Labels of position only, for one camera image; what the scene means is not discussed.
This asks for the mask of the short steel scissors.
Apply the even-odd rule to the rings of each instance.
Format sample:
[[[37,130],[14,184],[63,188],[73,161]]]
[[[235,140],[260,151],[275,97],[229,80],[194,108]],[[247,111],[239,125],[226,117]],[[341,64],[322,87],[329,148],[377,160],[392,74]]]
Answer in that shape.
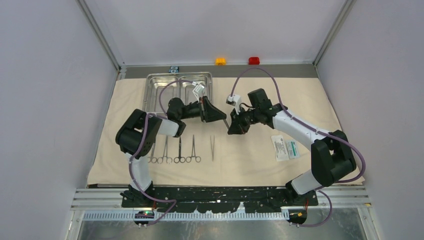
[[[173,159],[173,162],[175,164],[182,164],[182,163],[186,163],[187,162],[186,158],[182,155],[182,151],[183,151],[182,138],[179,137],[179,139],[178,139],[178,152],[177,152],[177,156]]]

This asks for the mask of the long steel forceps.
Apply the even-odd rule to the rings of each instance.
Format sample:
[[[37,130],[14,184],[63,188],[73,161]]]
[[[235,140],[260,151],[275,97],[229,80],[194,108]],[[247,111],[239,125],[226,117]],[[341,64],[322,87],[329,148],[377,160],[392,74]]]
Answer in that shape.
[[[163,163],[170,164],[170,163],[172,163],[172,158],[168,156],[168,143],[169,143],[169,137],[166,136],[165,141],[164,141],[164,148],[163,148],[162,156],[157,158],[158,164],[163,164]]]

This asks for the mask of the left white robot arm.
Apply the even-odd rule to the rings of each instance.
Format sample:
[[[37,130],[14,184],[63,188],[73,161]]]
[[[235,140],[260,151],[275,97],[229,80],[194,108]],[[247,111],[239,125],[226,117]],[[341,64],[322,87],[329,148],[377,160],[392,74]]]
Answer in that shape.
[[[128,191],[141,207],[148,207],[154,200],[151,189],[148,153],[156,143],[158,135],[179,138],[185,131],[185,119],[200,118],[203,123],[223,121],[227,115],[215,107],[208,97],[184,104],[174,97],[168,102],[166,118],[135,109],[118,130],[115,142],[128,157],[131,182]]]

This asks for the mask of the white sterile pouch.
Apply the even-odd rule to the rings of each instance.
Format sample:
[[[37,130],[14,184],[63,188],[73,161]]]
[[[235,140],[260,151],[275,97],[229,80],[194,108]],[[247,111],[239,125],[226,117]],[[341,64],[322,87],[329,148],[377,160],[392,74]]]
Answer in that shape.
[[[284,137],[282,135],[272,135],[271,141],[274,147],[276,161],[288,161],[290,158]]]

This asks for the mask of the beige cloth wrap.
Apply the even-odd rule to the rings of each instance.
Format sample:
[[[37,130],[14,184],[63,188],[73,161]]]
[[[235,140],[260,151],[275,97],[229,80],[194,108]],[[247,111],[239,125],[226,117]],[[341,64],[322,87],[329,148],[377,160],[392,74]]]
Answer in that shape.
[[[298,118],[328,131],[340,129],[335,111],[317,78],[288,77],[215,77],[213,104],[229,114],[232,106],[226,104],[230,92],[240,95],[248,103],[247,94],[262,88],[273,104],[282,102]],[[116,82],[105,118],[99,145],[87,182],[93,184],[127,185],[131,178],[128,159],[115,138],[120,127],[135,109],[143,105],[146,79],[127,78]],[[150,163],[149,172],[155,185],[180,186],[283,186],[308,171],[310,151],[298,146],[300,157],[276,161],[271,136],[278,130],[258,123],[243,135],[228,135],[222,121],[203,123],[198,118],[188,119],[182,139],[182,155],[191,155],[192,137],[201,162],[158,164]],[[214,161],[211,156],[210,136],[215,136]],[[156,138],[154,156],[163,155],[165,136]],[[168,156],[178,155],[179,139],[168,138]]]

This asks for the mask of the green white packet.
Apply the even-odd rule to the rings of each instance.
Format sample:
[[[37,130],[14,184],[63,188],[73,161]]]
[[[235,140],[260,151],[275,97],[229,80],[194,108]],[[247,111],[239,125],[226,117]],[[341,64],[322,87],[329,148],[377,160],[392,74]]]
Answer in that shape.
[[[298,159],[300,157],[300,152],[298,149],[297,142],[293,139],[289,139],[289,140],[286,140],[285,143],[286,143],[289,159],[291,160]]]

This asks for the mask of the steel tweezers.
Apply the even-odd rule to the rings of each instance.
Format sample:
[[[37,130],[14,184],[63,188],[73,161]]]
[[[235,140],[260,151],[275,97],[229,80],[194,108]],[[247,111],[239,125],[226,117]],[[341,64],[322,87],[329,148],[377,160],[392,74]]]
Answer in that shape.
[[[225,124],[225,126],[226,126],[227,130],[229,130],[230,126],[229,126],[229,124],[228,124],[227,120],[226,120],[226,119],[224,119],[224,120],[223,120],[223,122],[224,122],[224,124]]]
[[[214,161],[214,159],[215,159],[215,136],[210,135],[209,140],[210,140],[210,149],[211,149],[211,160]]]

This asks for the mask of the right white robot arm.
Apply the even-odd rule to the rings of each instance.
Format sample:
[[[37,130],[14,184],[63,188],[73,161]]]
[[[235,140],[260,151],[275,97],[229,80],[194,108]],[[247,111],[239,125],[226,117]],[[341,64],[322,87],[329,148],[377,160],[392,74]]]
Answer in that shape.
[[[352,150],[342,131],[321,131],[306,124],[283,104],[272,104],[262,88],[249,92],[248,98],[251,107],[244,109],[239,95],[227,97],[226,103],[234,107],[228,135],[246,134],[251,125],[261,123],[288,134],[310,151],[310,169],[285,185],[288,203],[299,205],[306,193],[329,187],[356,170]]]

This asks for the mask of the wire mesh steel basket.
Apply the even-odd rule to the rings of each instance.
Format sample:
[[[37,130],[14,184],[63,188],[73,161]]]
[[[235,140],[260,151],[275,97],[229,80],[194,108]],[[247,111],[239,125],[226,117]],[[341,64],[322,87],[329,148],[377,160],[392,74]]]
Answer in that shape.
[[[172,98],[180,98],[186,105],[195,102],[195,86],[191,82],[204,85],[204,94],[211,103],[214,102],[213,78],[210,72],[152,73],[146,78],[142,110],[163,116]]]

